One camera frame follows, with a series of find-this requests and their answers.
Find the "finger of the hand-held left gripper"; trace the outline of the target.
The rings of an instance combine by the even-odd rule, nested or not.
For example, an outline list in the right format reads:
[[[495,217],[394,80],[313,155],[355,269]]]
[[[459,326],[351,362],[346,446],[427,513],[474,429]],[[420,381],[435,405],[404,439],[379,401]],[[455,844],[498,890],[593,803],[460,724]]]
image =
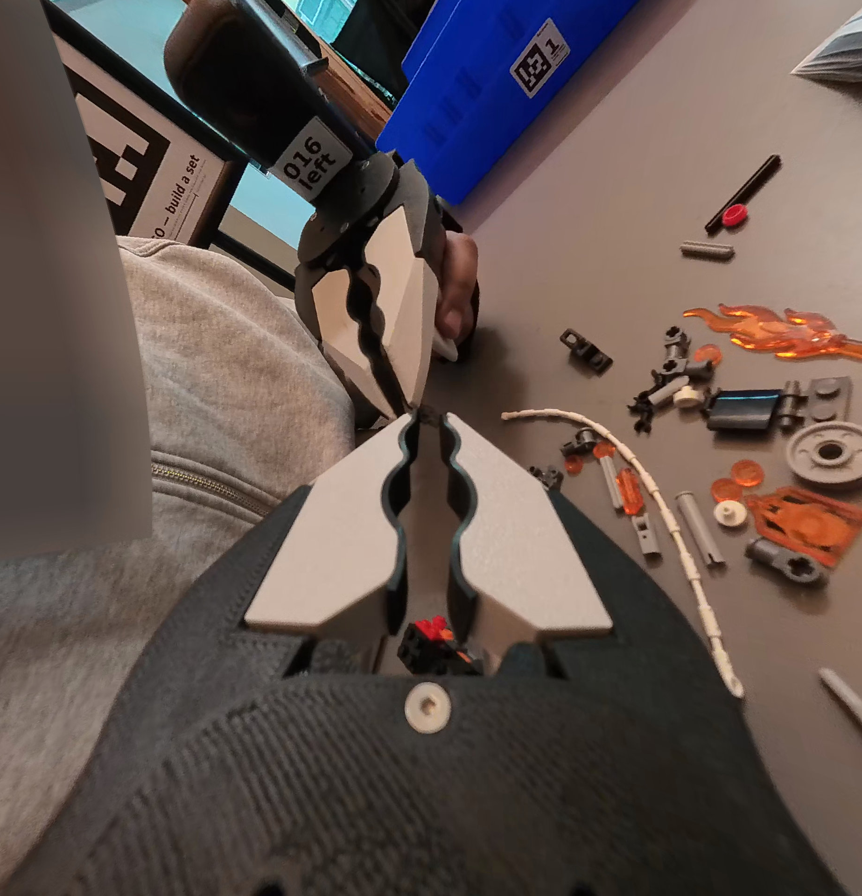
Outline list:
[[[378,289],[363,324],[367,360],[365,396],[382,415],[400,415],[421,404],[435,333],[438,282],[414,252],[405,209],[396,209],[372,234],[365,260]]]
[[[402,389],[407,357],[403,295],[385,287],[373,268],[342,268],[313,287],[322,347],[364,399],[382,416],[406,411]]]

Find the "black red lego model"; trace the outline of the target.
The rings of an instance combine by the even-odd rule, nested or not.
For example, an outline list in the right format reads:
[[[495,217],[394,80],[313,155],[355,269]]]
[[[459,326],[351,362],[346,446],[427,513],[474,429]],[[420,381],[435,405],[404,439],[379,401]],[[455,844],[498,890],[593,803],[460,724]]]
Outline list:
[[[451,630],[445,616],[436,615],[409,623],[397,656],[416,676],[482,676],[483,663],[471,657]]]

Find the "grey long lego pin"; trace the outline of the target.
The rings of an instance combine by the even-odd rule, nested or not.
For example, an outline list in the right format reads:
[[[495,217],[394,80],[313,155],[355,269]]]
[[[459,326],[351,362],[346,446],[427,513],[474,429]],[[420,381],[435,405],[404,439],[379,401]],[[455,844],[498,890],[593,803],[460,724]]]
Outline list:
[[[694,494],[688,490],[680,492],[676,495],[675,502],[705,565],[708,568],[724,566],[726,559],[716,545]]]

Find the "cluster of small lego pieces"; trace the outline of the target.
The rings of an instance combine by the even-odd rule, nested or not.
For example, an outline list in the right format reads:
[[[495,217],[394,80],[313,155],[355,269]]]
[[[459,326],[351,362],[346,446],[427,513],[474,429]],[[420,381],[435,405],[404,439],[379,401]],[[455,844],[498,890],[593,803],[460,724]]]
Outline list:
[[[669,402],[677,409],[700,411],[708,398],[716,391],[710,388],[720,352],[714,346],[702,346],[690,356],[690,340],[682,328],[670,327],[664,338],[665,360],[658,370],[652,371],[653,387],[641,392],[629,407],[638,416],[635,431],[649,434],[656,412]],[[743,485],[734,478],[728,480],[728,491],[719,489],[716,497],[717,520],[730,528],[744,525],[748,511],[742,504]]]

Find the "dark grey lego connector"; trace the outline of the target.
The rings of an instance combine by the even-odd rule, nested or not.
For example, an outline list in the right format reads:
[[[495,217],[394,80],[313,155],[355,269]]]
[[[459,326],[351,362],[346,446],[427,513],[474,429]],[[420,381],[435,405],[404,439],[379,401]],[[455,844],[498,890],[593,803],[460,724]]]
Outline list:
[[[817,587],[826,581],[824,567],[808,554],[796,552],[764,537],[749,541],[744,555],[796,585]]]

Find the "dark blue lego panel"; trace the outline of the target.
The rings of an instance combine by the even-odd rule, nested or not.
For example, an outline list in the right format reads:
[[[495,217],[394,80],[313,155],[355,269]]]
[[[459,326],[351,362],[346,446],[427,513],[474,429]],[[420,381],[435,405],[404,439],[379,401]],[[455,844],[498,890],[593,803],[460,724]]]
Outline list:
[[[781,397],[780,389],[717,390],[704,407],[707,429],[766,433]]]

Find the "orange flat lego web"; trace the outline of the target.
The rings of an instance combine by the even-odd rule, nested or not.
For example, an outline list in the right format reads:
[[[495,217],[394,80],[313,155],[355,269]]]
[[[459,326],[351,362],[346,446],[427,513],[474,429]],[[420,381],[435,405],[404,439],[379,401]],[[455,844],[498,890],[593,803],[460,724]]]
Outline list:
[[[835,569],[862,532],[862,509],[799,487],[780,487],[744,502],[756,532]]]

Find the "grey round lego dish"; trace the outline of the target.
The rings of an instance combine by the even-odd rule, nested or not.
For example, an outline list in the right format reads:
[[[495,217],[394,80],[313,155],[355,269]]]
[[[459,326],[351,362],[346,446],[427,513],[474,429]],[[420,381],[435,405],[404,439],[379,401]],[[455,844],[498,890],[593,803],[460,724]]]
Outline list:
[[[795,476],[817,487],[862,486],[862,426],[822,421],[798,431],[785,448]]]

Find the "grey lego hinge plate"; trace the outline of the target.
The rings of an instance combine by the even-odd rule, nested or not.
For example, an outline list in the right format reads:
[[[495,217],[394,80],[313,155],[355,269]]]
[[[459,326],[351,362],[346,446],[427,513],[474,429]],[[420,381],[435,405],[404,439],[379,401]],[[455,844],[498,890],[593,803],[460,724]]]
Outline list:
[[[778,428],[792,432],[815,423],[848,420],[852,389],[848,376],[812,379],[805,388],[796,380],[786,381],[776,408]]]

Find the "orange transparent lego flame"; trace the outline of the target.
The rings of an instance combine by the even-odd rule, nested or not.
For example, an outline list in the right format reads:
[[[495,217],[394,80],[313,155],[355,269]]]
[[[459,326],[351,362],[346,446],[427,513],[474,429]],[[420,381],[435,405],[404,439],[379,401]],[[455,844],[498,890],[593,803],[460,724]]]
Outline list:
[[[769,353],[783,360],[810,357],[843,357],[862,361],[862,341],[847,336],[825,315],[785,308],[780,315],[771,308],[720,304],[717,312],[692,308],[684,318],[698,318],[717,333],[727,333],[744,350]]]

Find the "grey lego blade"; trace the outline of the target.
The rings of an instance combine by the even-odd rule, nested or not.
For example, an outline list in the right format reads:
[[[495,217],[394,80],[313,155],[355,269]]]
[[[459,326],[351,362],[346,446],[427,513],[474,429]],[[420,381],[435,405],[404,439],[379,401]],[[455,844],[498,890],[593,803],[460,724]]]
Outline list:
[[[828,667],[820,668],[818,676],[821,683],[862,729],[862,697],[837,672]]]

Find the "black lego axle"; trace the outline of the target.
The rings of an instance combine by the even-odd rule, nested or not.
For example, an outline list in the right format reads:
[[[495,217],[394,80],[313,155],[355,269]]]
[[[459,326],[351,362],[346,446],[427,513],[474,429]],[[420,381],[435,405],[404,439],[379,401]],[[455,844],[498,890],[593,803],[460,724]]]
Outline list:
[[[748,208],[750,201],[782,168],[783,160],[778,154],[770,155],[758,169],[729,197],[705,225],[705,232],[712,237],[724,229],[720,224],[720,215],[723,209],[733,203],[745,203]]]

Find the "person's left hand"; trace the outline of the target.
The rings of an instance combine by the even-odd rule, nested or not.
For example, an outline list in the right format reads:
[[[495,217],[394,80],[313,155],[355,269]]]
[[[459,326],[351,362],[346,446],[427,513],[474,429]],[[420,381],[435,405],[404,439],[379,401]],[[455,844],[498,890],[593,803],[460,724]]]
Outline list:
[[[455,345],[464,342],[475,323],[472,296],[477,285],[478,248],[464,233],[447,231],[439,278],[435,326]]]

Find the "framed sign with tag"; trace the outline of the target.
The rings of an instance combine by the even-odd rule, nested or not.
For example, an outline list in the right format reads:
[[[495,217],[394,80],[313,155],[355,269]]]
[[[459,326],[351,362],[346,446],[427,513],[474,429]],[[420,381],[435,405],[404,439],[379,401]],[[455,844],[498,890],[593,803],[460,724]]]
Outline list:
[[[44,2],[119,237],[209,247],[245,156],[54,2]]]

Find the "blue plastic bin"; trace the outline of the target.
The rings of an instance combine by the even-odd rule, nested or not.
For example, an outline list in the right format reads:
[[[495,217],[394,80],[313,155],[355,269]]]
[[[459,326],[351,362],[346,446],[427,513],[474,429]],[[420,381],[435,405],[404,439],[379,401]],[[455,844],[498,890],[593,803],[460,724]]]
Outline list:
[[[441,2],[403,61],[378,138],[461,204],[636,1]]]

